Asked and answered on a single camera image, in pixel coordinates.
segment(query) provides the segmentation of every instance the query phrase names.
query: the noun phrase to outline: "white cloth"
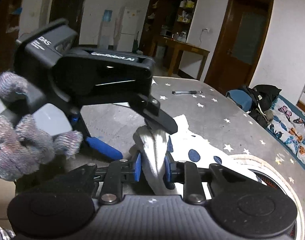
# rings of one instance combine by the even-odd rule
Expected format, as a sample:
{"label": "white cloth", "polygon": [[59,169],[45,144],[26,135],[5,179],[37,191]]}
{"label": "white cloth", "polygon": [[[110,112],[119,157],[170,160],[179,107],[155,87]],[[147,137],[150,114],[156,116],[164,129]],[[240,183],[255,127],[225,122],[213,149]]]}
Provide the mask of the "white cloth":
{"label": "white cloth", "polygon": [[[169,135],[160,129],[150,129],[147,126],[142,126],[136,130],[133,136],[137,148],[142,153],[142,170],[156,195],[183,195],[182,184],[175,183],[176,188],[169,190],[163,182],[163,175],[165,174],[164,159],[169,138],[173,148],[171,155],[175,161],[193,161],[199,168],[208,168],[209,164],[216,163],[214,156],[217,156],[222,161],[223,166],[257,180],[253,172],[242,167],[223,151],[210,145],[207,139],[189,131],[185,115],[177,116],[174,120],[178,125],[178,132],[173,135]],[[203,187],[207,199],[210,199],[206,182],[203,182]]]}

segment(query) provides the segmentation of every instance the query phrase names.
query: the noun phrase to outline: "white refrigerator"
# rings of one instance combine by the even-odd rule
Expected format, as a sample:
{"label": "white refrigerator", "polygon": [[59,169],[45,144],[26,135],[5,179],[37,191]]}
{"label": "white refrigerator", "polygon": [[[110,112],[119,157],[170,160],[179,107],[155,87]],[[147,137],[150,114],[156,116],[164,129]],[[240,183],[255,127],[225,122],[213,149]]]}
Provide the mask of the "white refrigerator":
{"label": "white refrigerator", "polygon": [[140,11],[121,8],[115,25],[114,49],[131,52],[137,31]]}

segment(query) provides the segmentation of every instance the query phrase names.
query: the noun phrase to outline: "wooden table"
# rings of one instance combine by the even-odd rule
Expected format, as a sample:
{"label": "wooden table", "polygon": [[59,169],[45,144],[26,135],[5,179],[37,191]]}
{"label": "wooden table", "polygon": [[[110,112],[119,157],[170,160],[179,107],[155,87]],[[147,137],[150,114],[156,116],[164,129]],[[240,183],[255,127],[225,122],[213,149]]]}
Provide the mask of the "wooden table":
{"label": "wooden table", "polygon": [[171,77],[173,72],[175,72],[175,74],[178,72],[178,69],[175,69],[175,71],[174,71],[174,66],[176,64],[179,52],[181,52],[181,54],[182,54],[183,51],[188,51],[188,52],[191,52],[191,53],[196,53],[196,54],[202,55],[203,58],[202,58],[200,68],[199,68],[199,71],[198,71],[198,75],[197,75],[197,79],[198,80],[201,79],[201,75],[202,75],[202,72],[205,68],[206,60],[207,60],[207,57],[208,57],[208,54],[209,54],[208,50],[201,49],[201,48],[196,47],[196,46],[194,46],[192,44],[189,44],[189,43],[172,40],[170,38],[166,38],[164,36],[159,36],[158,35],[158,36],[155,36],[152,39],[152,44],[151,44],[151,48],[150,48],[150,52],[149,52],[150,57],[153,57],[157,44],[165,44],[168,47],[174,48],[174,52],[172,54],[171,62],[170,62],[169,70],[168,70],[168,76],[169,77]]}

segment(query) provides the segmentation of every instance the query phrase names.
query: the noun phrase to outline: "frosted glass pane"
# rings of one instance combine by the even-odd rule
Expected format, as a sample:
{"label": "frosted glass pane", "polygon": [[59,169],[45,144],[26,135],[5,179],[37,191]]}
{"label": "frosted glass pane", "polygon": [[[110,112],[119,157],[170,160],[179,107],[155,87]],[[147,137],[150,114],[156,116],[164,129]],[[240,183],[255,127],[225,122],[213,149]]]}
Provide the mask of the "frosted glass pane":
{"label": "frosted glass pane", "polygon": [[265,23],[266,17],[264,15],[244,12],[231,55],[252,65]]}

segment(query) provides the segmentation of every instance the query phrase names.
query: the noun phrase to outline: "knitted glove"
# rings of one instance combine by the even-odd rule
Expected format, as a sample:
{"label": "knitted glove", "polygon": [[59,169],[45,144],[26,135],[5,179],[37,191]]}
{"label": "knitted glove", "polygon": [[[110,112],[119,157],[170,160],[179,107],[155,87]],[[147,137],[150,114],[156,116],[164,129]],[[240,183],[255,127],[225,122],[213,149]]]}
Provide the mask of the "knitted glove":
{"label": "knitted glove", "polygon": [[[27,81],[11,72],[0,76],[0,98],[13,102],[29,97]],[[40,164],[49,163],[55,154],[74,156],[78,152],[82,134],[70,131],[58,135],[55,140],[36,127],[28,114],[15,129],[6,117],[0,115],[0,178],[14,181],[24,174],[39,169]]]}

